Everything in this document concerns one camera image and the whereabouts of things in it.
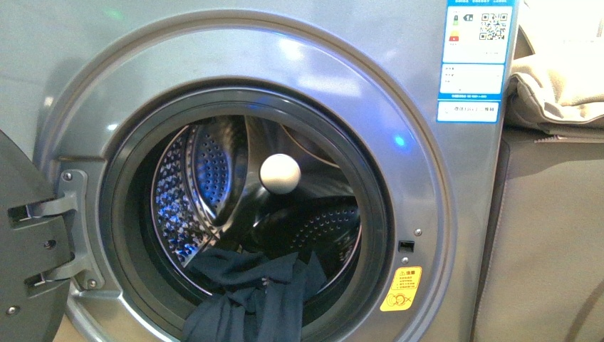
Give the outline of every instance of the metal hinge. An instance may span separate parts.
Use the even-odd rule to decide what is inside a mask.
[[[27,206],[30,217],[63,215],[73,244],[73,259],[42,274],[45,281],[74,278],[84,289],[99,289],[105,285],[90,248],[86,227],[87,184],[88,176],[84,171],[65,170],[58,181],[57,195],[62,197]]]

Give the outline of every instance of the washing machine door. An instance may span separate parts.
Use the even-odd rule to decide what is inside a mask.
[[[0,341],[52,341],[61,323],[70,282],[46,274],[71,253],[54,199],[51,184],[0,131]]]

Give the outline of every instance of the laundry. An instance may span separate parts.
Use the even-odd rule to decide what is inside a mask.
[[[189,315],[183,342],[300,341],[304,301],[327,280],[314,253],[305,264],[298,253],[270,260],[214,248],[196,255],[187,270],[211,279],[224,295],[213,295]]]

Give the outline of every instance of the energy label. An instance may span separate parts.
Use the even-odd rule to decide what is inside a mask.
[[[515,0],[449,0],[437,121],[496,123]]]

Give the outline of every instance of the silver washing machine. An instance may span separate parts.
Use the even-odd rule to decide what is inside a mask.
[[[177,341],[211,248],[305,341],[465,341],[515,1],[3,1],[0,340]]]

